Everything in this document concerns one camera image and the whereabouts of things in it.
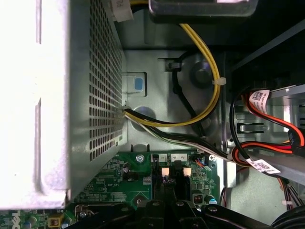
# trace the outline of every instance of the zip tie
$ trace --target zip tie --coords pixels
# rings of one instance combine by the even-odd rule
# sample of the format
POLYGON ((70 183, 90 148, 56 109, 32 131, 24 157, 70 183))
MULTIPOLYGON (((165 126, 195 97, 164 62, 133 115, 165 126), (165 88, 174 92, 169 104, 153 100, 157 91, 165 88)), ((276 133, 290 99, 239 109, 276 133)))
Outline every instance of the zip tie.
POLYGON ((286 200, 282 200, 282 204, 287 206, 287 205, 293 205, 292 201, 286 201, 286 200))
POLYGON ((224 78, 224 77, 220 77, 219 79, 217 79, 217 80, 212 80, 212 84, 216 84, 216 85, 219 85, 219 86, 223 86, 223 85, 225 85, 227 83, 227 80, 226 80, 226 78, 224 78))

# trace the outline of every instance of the blue sticker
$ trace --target blue sticker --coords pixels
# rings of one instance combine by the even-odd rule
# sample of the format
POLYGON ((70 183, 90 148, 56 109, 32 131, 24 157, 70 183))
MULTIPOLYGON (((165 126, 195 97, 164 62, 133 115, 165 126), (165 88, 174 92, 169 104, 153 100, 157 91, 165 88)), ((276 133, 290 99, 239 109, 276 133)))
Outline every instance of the blue sticker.
POLYGON ((143 90, 143 79, 142 78, 135 78, 134 88, 135 88, 135 90, 143 90))

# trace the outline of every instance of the motherboard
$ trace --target motherboard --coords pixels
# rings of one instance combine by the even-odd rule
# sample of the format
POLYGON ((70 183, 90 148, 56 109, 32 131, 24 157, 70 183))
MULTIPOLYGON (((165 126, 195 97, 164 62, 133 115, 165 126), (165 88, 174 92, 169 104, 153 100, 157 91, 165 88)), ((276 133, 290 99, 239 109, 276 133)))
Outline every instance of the motherboard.
POLYGON ((105 203, 123 202, 137 209, 141 201, 153 198, 152 172, 156 158, 160 171, 179 169, 182 174, 187 173, 183 174, 185 198, 196 206, 218 199, 219 177, 214 157, 197 151, 119 152, 66 209, 1 211, 0 229, 63 229, 94 214, 87 211, 90 206, 105 203))

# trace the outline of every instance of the green circuit board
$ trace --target green circuit board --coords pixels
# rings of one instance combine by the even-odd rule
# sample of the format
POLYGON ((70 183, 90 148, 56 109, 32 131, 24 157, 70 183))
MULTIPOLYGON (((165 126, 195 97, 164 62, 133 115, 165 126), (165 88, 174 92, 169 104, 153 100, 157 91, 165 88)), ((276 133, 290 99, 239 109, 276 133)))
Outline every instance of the green circuit board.
POLYGON ((76 222, 74 213, 70 210, 10 210, 0 211, 0 229, 20 229, 29 218, 36 220, 32 228, 48 229, 48 218, 58 214, 62 214, 63 221, 70 218, 71 224, 76 222))
POLYGON ((75 199, 75 203, 124 202, 137 206, 137 201, 151 199, 150 153, 118 153, 75 199), (124 176, 124 167, 128 173, 124 176))
MULTIPOLYGON (((213 160, 207 163, 207 166, 203 168, 196 164, 193 160, 194 155, 198 155, 196 151, 176 151, 176 152, 151 152, 151 154, 159 155, 159 163, 162 167, 172 166, 175 161, 180 160, 183 167, 192 169, 190 176, 190 189, 191 189, 191 201, 193 197, 202 195, 202 198, 206 196, 213 196, 218 201, 220 196, 220 180, 217 175, 217 160, 213 160)), ((208 204, 206 201, 197 205, 208 204)))
POLYGON ((77 219, 74 216, 74 207, 78 204, 124 202, 136 209, 139 201, 152 198, 152 155, 155 154, 159 155, 161 167, 170 167, 175 161, 180 160, 183 167, 192 169, 189 178, 191 198, 194 195, 202 195, 203 198, 207 195, 219 197, 216 161, 209 161, 208 166, 202 168, 192 160, 197 154, 195 151, 119 152, 67 209, 0 211, 0 229, 20 229, 30 217, 36 219, 33 229, 49 229, 48 219, 56 214, 62 214, 63 220, 70 218, 71 223, 75 223, 77 219), (139 162, 138 156, 142 156, 143 161, 139 162))

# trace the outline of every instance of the barcode label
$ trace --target barcode label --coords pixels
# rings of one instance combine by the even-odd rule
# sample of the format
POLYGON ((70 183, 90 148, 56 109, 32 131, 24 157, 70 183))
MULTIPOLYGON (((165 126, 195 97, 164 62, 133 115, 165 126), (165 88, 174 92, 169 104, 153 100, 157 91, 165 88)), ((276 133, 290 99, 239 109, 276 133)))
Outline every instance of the barcode label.
POLYGON ((117 22, 133 19, 129 0, 111 0, 112 12, 117 22))
POLYGON ((259 90, 254 92, 250 98, 249 102, 252 103, 256 109, 260 112, 266 114, 266 103, 269 96, 270 90, 259 90))
POLYGON ((280 170, 274 168, 272 165, 270 165, 269 163, 265 162, 262 159, 257 161, 252 161, 251 159, 247 159, 246 161, 259 172, 266 172, 269 174, 275 174, 281 172, 280 170))
POLYGON ((263 93, 262 93, 262 92, 254 92, 253 94, 254 94, 254 95, 253 95, 252 99, 258 100, 258 101, 260 101, 261 98, 262 98, 262 96, 263 96, 263 93))

